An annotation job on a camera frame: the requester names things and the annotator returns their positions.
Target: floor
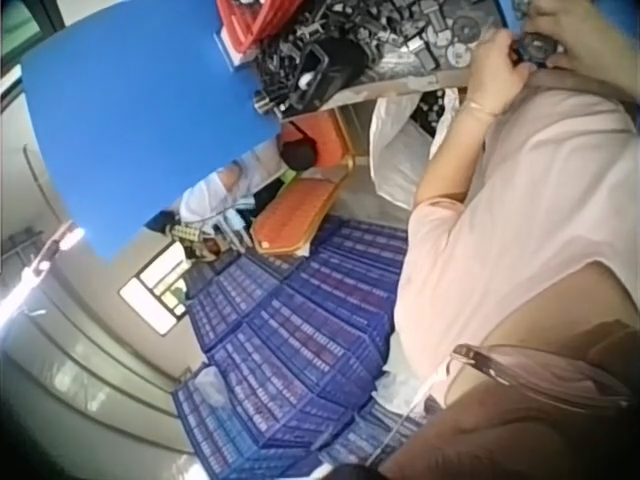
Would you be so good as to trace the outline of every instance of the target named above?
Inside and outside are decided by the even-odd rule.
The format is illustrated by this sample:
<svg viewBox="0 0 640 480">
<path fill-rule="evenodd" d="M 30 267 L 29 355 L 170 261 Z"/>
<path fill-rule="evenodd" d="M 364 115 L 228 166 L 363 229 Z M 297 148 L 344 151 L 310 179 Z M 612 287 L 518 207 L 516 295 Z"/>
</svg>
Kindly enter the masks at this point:
<svg viewBox="0 0 640 480">
<path fill-rule="evenodd" d="M 407 228 L 411 212 L 376 194 L 367 160 L 360 158 L 342 187 L 331 213 L 347 218 Z"/>
</svg>

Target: window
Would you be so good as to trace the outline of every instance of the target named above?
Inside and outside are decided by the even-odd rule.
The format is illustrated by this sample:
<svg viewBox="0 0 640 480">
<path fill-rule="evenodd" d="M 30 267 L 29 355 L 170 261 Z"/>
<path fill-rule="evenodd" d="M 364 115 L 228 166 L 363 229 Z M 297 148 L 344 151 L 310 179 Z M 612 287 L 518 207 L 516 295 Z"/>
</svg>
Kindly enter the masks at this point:
<svg viewBox="0 0 640 480">
<path fill-rule="evenodd" d="M 2 0 L 2 97 L 4 110 L 22 91 L 20 59 L 64 28 L 56 0 Z"/>
<path fill-rule="evenodd" d="M 124 300 L 160 335 L 165 335 L 187 313 L 190 264 L 179 243 L 169 244 L 120 290 Z"/>
</svg>

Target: pink shirt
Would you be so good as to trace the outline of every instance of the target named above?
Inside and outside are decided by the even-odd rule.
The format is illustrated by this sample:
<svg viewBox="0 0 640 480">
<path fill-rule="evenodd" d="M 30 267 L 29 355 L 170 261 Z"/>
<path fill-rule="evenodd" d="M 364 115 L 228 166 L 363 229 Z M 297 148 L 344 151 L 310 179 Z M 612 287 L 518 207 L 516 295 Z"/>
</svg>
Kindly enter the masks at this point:
<svg viewBox="0 0 640 480">
<path fill-rule="evenodd" d="M 640 303 L 638 138 L 622 107 L 530 90 L 486 145 L 466 204 L 430 201 L 409 222 L 395 322 L 422 379 L 455 345 L 482 344 L 525 302 L 591 262 Z M 438 400 L 447 387 L 433 392 Z"/>
</svg>

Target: red container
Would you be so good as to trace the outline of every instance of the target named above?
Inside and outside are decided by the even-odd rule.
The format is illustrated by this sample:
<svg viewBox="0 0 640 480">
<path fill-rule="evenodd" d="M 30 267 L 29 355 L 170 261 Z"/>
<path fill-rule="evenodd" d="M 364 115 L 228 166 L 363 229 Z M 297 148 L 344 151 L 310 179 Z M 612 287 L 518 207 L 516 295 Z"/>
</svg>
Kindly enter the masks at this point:
<svg viewBox="0 0 640 480">
<path fill-rule="evenodd" d="M 217 2 L 233 48 L 244 53 L 260 40 L 278 33 L 302 0 L 264 0 L 260 9 L 236 4 L 233 0 Z"/>
</svg>

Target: blue sheet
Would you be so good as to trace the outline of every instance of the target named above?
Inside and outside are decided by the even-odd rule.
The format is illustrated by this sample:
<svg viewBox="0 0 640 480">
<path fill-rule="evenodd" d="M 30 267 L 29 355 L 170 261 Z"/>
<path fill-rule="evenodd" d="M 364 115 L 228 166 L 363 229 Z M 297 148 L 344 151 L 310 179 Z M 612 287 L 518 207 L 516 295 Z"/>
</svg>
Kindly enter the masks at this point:
<svg viewBox="0 0 640 480">
<path fill-rule="evenodd" d="M 71 217 L 112 257 L 188 187 L 276 135 L 232 72 L 214 0 L 130 0 L 22 61 L 43 158 Z"/>
</svg>

